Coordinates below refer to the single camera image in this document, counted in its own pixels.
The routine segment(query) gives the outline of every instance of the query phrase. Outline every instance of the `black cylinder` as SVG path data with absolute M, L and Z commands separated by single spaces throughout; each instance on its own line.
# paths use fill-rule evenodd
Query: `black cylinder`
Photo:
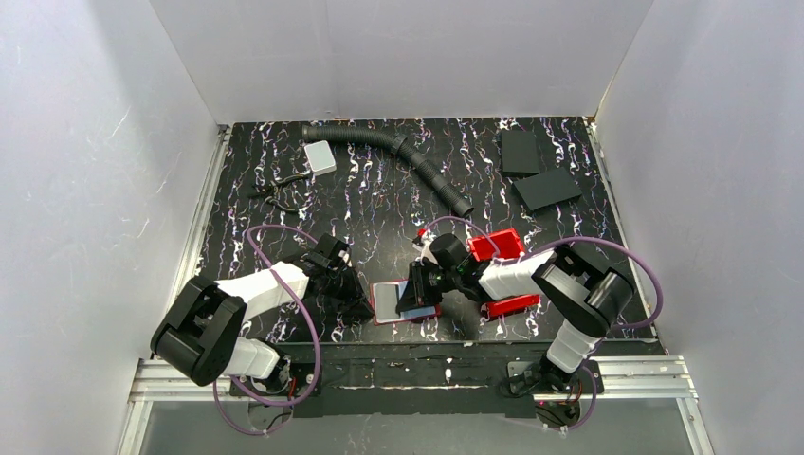
M 330 142 L 352 142 L 368 144 L 390 149 L 416 169 L 422 179 L 427 182 L 458 216 L 466 218 L 474 210 L 466 198 L 453 187 L 438 171 L 432 161 L 426 159 L 407 141 L 400 141 L 396 136 L 369 128 L 356 126 L 307 126 L 301 127 L 301 138 L 304 142 L 326 140 Z

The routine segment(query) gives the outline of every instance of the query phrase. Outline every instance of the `black flat box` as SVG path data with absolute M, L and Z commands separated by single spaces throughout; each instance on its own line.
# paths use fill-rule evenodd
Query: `black flat box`
M 529 211 L 580 196 L 580 189 L 566 169 L 558 168 L 514 182 L 514 191 Z
M 503 177 L 525 177 L 541 172 L 536 136 L 530 131 L 500 133 Z

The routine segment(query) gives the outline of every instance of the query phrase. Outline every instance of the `marble tabletop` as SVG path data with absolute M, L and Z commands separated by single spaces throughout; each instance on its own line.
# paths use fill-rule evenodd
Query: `marble tabletop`
M 299 215 L 248 198 L 253 184 L 306 171 L 300 146 L 303 124 L 310 123 L 237 123 L 232 127 L 196 272 L 220 280 L 264 268 L 244 235 L 251 226 L 272 223 L 301 228 L 314 237 L 328 232 L 346 240 L 366 290 L 369 283 L 407 278 L 408 263 L 417 256 L 411 246 L 416 232 L 449 211 L 411 167 L 391 153 L 365 145 L 334 146 L 334 173 L 298 182 L 283 191 L 281 199 L 301 207 Z M 473 223 L 489 232 L 513 227 L 528 249 L 572 235 L 622 242 L 583 118 L 432 118 L 313 124 L 368 126 L 408 135 L 470 199 L 475 207 L 470 218 Z M 495 135 L 501 129 L 533 132 L 542 168 L 568 170 L 582 196 L 528 213 L 512 192 L 513 180 L 500 174 L 501 155 Z M 438 233 L 450 231 L 462 239 L 467 234 L 476 235 L 463 225 L 444 223 L 437 227 Z M 272 260 L 304 245 L 300 236 L 284 230 L 265 231 L 258 239 Z M 626 263 L 615 252 L 603 253 L 613 261 Z M 418 323 L 352 323 L 317 306 L 309 309 L 322 342 L 545 340 L 555 337 L 563 321 L 548 300 L 522 313 L 489 320 L 482 316 L 478 303 L 458 292 L 445 295 L 440 318 Z M 622 319 L 637 321 L 645 316 L 642 302 L 635 297 Z M 293 303 L 247 322 L 243 334 L 271 342 L 310 340 L 302 314 Z M 641 329 L 614 331 L 610 337 L 648 338 L 653 334 L 650 329 Z

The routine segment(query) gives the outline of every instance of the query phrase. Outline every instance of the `flexible black pipe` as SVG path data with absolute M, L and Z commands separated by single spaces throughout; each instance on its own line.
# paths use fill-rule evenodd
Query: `flexible black pipe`
M 449 206 L 458 216 L 466 218 L 474 210 L 465 197 L 455 189 L 432 161 L 426 159 L 415 147 L 410 145 L 405 136 L 392 136 L 369 128 L 356 126 L 307 126 L 301 127 L 301 138 L 304 142 L 326 140 L 329 142 L 352 142 L 373 145 L 391 150 L 392 153 L 402 156 L 411 163 L 416 173 L 428 183 L 438 194 L 438 197 Z

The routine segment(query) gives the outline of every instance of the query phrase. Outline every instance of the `white panel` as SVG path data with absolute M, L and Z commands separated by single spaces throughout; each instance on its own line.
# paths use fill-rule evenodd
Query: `white panel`
M 593 115 L 652 0 L 152 0 L 221 123 Z
M 147 1 L 0 10 L 0 451 L 114 453 L 217 128 Z
M 657 1 L 599 115 L 717 453 L 802 453 L 804 5 Z

